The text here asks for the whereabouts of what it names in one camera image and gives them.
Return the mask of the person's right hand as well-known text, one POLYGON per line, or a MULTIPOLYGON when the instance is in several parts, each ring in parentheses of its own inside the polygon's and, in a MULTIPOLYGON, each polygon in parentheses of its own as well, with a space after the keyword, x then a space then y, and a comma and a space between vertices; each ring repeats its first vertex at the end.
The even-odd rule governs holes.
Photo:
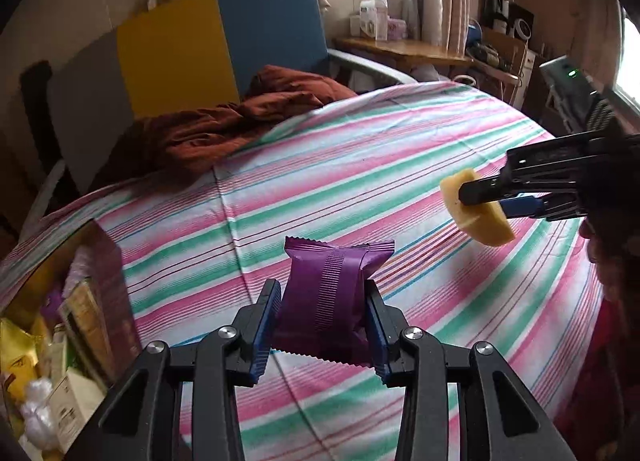
POLYGON ((596 266, 598 280, 603 285, 605 299, 610 302, 639 301, 639 288, 632 288, 624 261, 605 251, 605 246, 588 218, 580 224, 579 235, 587 240, 589 262, 596 266))

